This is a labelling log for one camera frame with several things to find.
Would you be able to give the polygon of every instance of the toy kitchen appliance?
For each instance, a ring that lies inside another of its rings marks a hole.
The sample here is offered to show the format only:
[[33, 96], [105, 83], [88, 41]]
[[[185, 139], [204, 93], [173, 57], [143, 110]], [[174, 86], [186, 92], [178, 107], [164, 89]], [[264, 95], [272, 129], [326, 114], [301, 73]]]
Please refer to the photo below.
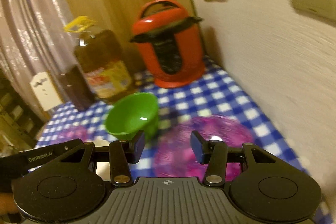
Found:
[[[148, 13], [155, 5], [159, 10]], [[171, 89], [187, 85], [204, 72], [203, 51], [197, 23], [187, 10], [173, 0], [155, 0], [145, 4], [139, 20], [133, 24], [131, 42], [138, 43], [154, 83]]]

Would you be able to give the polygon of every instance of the black circular disc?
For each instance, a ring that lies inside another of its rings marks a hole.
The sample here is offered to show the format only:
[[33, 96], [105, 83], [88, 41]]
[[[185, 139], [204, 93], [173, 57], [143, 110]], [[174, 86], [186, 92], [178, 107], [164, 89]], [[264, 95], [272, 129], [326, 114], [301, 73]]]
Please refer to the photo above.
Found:
[[231, 182], [229, 193], [243, 212], [269, 222], [306, 219], [321, 200], [316, 181], [299, 170], [282, 169], [277, 164], [260, 164], [241, 173]]
[[21, 212], [38, 222], [80, 218], [94, 210], [105, 196], [103, 180], [89, 170], [38, 171], [23, 177], [13, 189]]

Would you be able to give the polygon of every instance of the triangular cutout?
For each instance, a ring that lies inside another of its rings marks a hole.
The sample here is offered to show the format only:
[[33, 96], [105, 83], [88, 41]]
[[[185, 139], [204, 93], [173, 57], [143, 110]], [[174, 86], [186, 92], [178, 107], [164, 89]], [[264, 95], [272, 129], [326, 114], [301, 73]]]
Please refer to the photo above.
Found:
[[79, 149], [75, 153], [61, 160], [61, 162], [81, 162], [85, 149]]
[[274, 159], [268, 157], [262, 151], [255, 148], [253, 148], [251, 151], [256, 163], [258, 164], [275, 163]]

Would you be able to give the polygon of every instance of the white wall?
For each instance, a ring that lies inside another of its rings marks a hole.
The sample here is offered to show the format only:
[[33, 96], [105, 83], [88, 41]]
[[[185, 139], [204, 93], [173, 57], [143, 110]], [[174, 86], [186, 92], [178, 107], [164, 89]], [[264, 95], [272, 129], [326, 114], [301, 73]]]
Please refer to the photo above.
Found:
[[194, 2], [208, 51], [288, 139], [336, 215], [336, 27], [298, 15], [290, 0]]

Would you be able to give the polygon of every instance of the blue and white checkered tablecloth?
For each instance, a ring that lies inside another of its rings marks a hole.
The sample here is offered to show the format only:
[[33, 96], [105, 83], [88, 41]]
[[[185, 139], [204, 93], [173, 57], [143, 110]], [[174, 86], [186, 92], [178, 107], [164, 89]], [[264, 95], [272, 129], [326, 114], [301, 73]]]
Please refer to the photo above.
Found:
[[[177, 89], [162, 89], [153, 84], [152, 75], [145, 71], [136, 74], [141, 92], [150, 92], [157, 96], [160, 110], [158, 136], [179, 122], [193, 116], [210, 116], [221, 114], [239, 120], [250, 129], [254, 143], [296, 168], [306, 171], [300, 159], [291, 149], [283, 136], [275, 129], [270, 120], [224, 71], [213, 61], [205, 58], [204, 75], [190, 85]], [[116, 140], [105, 131], [103, 121], [112, 106], [97, 102], [87, 111], [79, 112], [71, 102], [61, 105], [47, 123], [36, 148], [51, 144], [57, 135], [71, 126], [82, 125], [87, 129], [90, 140], [96, 138], [108, 141]], [[131, 166], [132, 176], [153, 177], [152, 159], [156, 152], [157, 140], [147, 144], [137, 165]], [[315, 215], [318, 224], [332, 224], [332, 218], [325, 202], [321, 203]]]

